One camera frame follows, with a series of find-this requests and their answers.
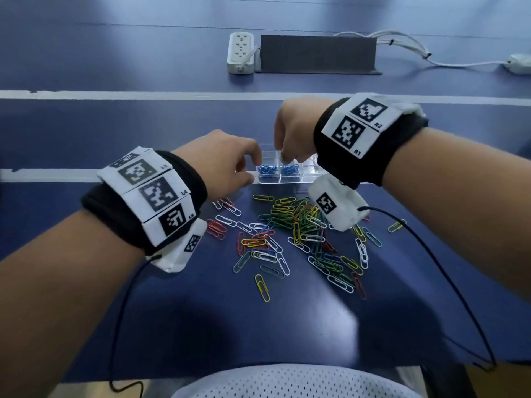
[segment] clear plastic box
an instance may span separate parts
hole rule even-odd
[[[273,144],[260,144],[262,149],[262,164],[276,166],[276,151]],[[295,164],[298,167],[298,173],[282,173],[282,163],[280,170],[267,174],[261,174],[259,168],[256,168],[259,183],[313,183],[314,180],[327,173],[325,169],[317,164],[317,155],[312,155],[307,161],[299,163],[293,161],[290,165]]]

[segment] forearm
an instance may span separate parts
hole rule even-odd
[[[480,271],[530,300],[531,161],[424,129],[383,186]]]
[[[5,258],[0,396],[46,396],[142,257],[80,211]]]

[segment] white extension socket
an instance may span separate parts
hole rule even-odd
[[[513,74],[531,74],[531,54],[511,54],[503,66]]]
[[[252,33],[231,33],[227,52],[227,69],[229,73],[237,75],[254,73],[255,51]]]

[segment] person's left arm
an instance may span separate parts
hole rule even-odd
[[[255,140],[216,130],[175,150],[209,200],[251,184]],[[78,211],[0,262],[0,396],[47,396],[143,259],[95,216]]]

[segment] white stripe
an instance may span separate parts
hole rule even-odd
[[[0,169],[0,182],[4,183],[99,183],[99,169]],[[258,172],[248,170],[258,182]]]
[[[0,99],[38,100],[284,100],[298,96],[320,96],[341,99],[344,93],[299,92],[99,92],[99,91],[1,91]],[[389,95],[416,103],[487,104],[498,106],[531,106],[531,99],[488,98],[485,96]]]

